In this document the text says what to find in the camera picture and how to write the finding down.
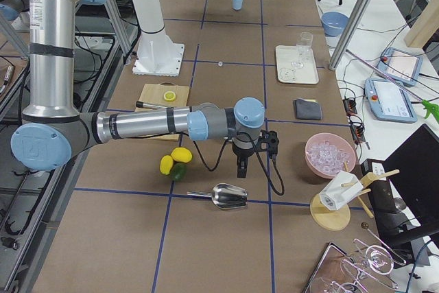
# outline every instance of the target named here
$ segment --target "round wooden base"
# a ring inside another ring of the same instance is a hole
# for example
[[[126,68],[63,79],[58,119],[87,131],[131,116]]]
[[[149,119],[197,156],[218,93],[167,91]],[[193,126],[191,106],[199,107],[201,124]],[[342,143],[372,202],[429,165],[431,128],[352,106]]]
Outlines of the round wooden base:
[[[320,201],[319,195],[311,200],[311,215],[319,226],[330,231],[340,231],[346,228],[351,220],[351,210],[344,205],[337,211],[328,210]]]

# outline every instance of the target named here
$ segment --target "table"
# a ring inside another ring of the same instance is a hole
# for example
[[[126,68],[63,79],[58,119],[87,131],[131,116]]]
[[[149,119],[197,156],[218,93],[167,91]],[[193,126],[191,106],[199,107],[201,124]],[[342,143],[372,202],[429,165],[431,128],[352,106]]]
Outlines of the table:
[[[320,7],[321,12],[337,11],[349,16],[355,5],[355,2],[356,0],[343,0],[343,5],[341,6],[338,5],[338,0],[322,0],[321,2],[316,3]],[[389,47],[389,42],[397,35],[392,44],[393,47],[408,51],[411,54],[423,54],[422,49],[414,49],[405,46],[403,39],[410,29],[409,27],[404,26],[405,20],[393,0],[371,0],[358,28],[377,30],[380,32],[395,29],[396,31],[379,33],[356,30],[348,48],[354,54],[357,54],[363,59],[375,59],[371,61],[371,63],[376,65],[378,63],[377,58],[380,56],[381,52],[386,47]],[[327,38],[327,42],[330,45],[333,45],[335,41],[336,40],[334,40],[334,38]],[[358,61],[352,61],[352,63],[350,63],[348,66],[348,63],[351,59],[352,58],[349,55],[344,55],[340,65],[338,66],[336,70],[337,79],[339,79],[338,83],[340,87],[345,87],[347,85],[348,88],[353,89],[357,96],[361,96],[363,91],[361,88],[353,84],[364,86],[365,79],[372,75],[372,71],[366,68],[363,64],[358,63]],[[423,64],[420,72],[431,77],[438,77],[436,70],[433,68],[426,55],[423,55]],[[419,80],[427,84],[427,86],[439,91],[439,81],[423,77],[419,77]],[[427,87],[421,86],[420,84],[412,87],[411,90],[425,99],[438,96],[437,93],[432,92]],[[352,97],[352,94],[347,92],[347,96]],[[430,116],[428,119],[424,119],[423,117],[425,116],[425,110],[423,110],[423,107],[419,104],[414,106],[416,114],[418,115],[418,121],[414,124],[402,124],[376,120],[370,111],[367,102],[363,105],[363,99],[360,97],[357,98],[357,109],[360,117],[364,119],[366,126],[366,131],[364,134],[368,145],[370,146],[370,148],[367,148],[366,144],[363,143],[362,149],[357,149],[360,162],[367,158],[385,160],[422,124],[427,124],[436,134],[439,134],[439,124],[436,122],[433,116]],[[395,189],[393,189],[393,194],[395,197],[399,196]],[[413,213],[408,209],[405,210],[404,213],[408,219],[412,219],[414,217]],[[412,224],[419,225],[419,222],[414,220],[412,221]],[[433,244],[430,244],[429,248],[434,253],[438,252],[438,249]],[[437,257],[430,257],[430,262],[430,267],[418,267],[416,269],[416,274],[419,274],[422,279],[412,281],[411,292],[420,292],[421,290],[426,290],[429,285],[438,282],[437,273],[439,270],[439,259]],[[399,283],[401,290],[405,290],[408,278],[407,274],[411,272],[411,269],[412,266],[408,266],[398,269],[392,273],[394,280]]]
[[[75,192],[33,292],[301,292],[326,243],[354,249],[355,237],[373,238],[360,224],[373,221],[353,203],[351,223],[337,233],[311,218],[309,201],[328,180],[304,160],[305,143],[318,132],[351,141],[314,0],[161,0],[167,33],[185,44],[177,78],[135,76],[132,65],[119,79],[108,111],[131,111],[145,83],[191,87],[189,104],[233,106],[243,96],[267,108],[265,127],[278,132],[283,197],[268,189],[255,157],[247,179],[236,178],[236,158],[226,148],[217,171],[198,156],[186,178],[172,183],[158,171],[160,158],[179,142],[111,141],[90,151]],[[320,83],[281,84],[274,47],[293,44],[304,30],[314,35]],[[292,100],[315,98],[323,120],[294,119]],[[222,141],[200,148],[213,163]],[[225,212],[208,200],[186,197],[221,182],[246,188],[248,208]]]

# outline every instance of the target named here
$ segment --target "blue bowl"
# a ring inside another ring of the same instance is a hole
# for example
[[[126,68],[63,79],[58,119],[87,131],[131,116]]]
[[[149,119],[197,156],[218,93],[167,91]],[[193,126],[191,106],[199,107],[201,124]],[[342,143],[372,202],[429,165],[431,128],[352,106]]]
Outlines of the blue bowl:
[[[349,18],[339,12],[327,12],[322,15],[322,25],[324,34],[336,37],[341,34],[348,24]]]

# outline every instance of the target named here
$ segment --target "pink bowl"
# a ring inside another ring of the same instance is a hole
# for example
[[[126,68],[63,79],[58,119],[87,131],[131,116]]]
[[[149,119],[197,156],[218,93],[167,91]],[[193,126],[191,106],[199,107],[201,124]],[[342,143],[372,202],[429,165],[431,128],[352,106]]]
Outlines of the pink bowl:
[[[311,147],[311,145],[325,141],[328,141],[330,144],[335,145],[337,149],[343,149],[348,153],[348,157],[349,157],[348,172],[351,172],[354,169],[355,162],[357,161],[357,154],[355,153],[355,150],[345,139],[331,133],[318,133],[308,139],[307,144],[305,146],[305,161],[307,162],[309,169],[313,171],[314,174],[322,178],[335,177],[335,175],[329,175],[319,171],[317,168],[314,167],[313,164],[311,164],[311,161],[308,158],[309,156],[307,154],[307,150]]]

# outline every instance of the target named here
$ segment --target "lemon slice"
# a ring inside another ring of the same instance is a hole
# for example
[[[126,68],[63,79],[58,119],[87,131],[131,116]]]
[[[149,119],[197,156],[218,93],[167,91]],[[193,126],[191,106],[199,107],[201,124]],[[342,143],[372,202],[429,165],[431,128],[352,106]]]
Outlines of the lemon slice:
[[[165,99],[165,101],[168,101],[168,102],[174,101],[176,98],[177,98],[177,95],[173,91],[168,91],[168,92],[165,92],[165,94],[163,94],[163,99]]]

